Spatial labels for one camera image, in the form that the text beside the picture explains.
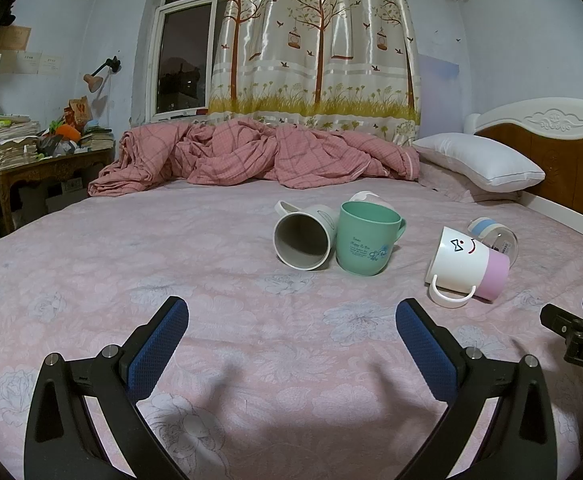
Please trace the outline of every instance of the curtain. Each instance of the curtain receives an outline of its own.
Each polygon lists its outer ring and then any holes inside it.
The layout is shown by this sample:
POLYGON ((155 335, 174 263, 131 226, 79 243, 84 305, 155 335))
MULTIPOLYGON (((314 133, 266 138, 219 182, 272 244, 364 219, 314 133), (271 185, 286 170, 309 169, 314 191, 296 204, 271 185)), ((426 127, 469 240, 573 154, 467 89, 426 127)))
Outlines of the curtain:
POLYGON ((212 121, 415 139, 420 79, 406 0, 228 0, 219 44, 212 121))

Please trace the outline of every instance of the stack of papers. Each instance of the stack of papers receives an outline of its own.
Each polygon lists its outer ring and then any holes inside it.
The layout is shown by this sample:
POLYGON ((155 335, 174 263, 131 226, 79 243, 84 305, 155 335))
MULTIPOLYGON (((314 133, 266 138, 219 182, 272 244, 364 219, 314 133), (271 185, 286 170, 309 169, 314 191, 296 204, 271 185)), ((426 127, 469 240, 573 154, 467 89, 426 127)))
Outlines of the stack of papers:
POLYGON ((94 126, 87 128, 80 137, 80 147, 90 150, 111 150, 114 147, 114 136, 107 128, 94 126))
POLYGON ((0 171, 37 160, 39 131, 36 121, 0 128, 0 171))

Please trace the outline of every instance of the orange toy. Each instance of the orange toy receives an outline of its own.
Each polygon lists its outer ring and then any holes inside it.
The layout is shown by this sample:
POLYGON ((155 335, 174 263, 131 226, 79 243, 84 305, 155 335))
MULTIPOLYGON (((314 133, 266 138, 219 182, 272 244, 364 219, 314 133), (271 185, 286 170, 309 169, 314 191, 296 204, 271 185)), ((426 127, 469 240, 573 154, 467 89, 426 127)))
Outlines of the orange toy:
POLYGON ((73 140, 74 142, 80 140, 80 132, 68 124, 61 124, 56 128, 56 135, 62 135, 65 139, 73 140))

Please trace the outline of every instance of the pink comforter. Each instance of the pink comforter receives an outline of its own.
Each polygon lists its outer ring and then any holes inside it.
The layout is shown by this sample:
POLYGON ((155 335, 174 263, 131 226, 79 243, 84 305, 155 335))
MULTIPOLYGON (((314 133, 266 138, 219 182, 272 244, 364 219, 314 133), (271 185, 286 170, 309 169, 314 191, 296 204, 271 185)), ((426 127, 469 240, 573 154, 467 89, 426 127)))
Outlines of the pink comforter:
POLYGON ((323 132, 252 119, 217 125, 185 121, 125 132, 117 161, 89 184, 91 196, 143 191, 175 178, 233 186, 249 178, 294 189, 351 182, 360 176, 418 178, 418 154, 360 132, 323 132))

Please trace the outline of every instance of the bed sheet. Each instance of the bed sheet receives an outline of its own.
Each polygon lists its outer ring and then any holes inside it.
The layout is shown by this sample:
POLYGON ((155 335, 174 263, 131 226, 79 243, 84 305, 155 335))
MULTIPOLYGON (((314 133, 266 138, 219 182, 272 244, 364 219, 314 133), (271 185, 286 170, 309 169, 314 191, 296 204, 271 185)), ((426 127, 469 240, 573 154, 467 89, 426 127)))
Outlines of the bed sheet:
MULTIPOLYGON (((577 464, 583 370, 563 361, 564 343, 539 312, 548 301, 579 311, 582 235, 515 203, 456 203, 412 182, 291 190, 177 181, 89 198, 0 240, 0 459, 17 478, 45 355, 86 358, 122 344, 170 295, 187 301, 189 329, 139 409, 193 480, 394 479, 445 407, 396 333, 396 304, 409 297, 463 346, 504 360, 536 355, 553 400, 559 478, 577 464), (299 272, 277 260, 277 200, 338 207, 364 189, 407 219, 384 272, 353 276, 335 259, 299 272), (438 307, 423 279, 441 228, 463 230, 478 216, 521 241, 507 287, 494 304, 438 307)), ((102 416, 96 425, 125 469, 102 416)), ((456 471, 486 427, 484 416, 456 471)))

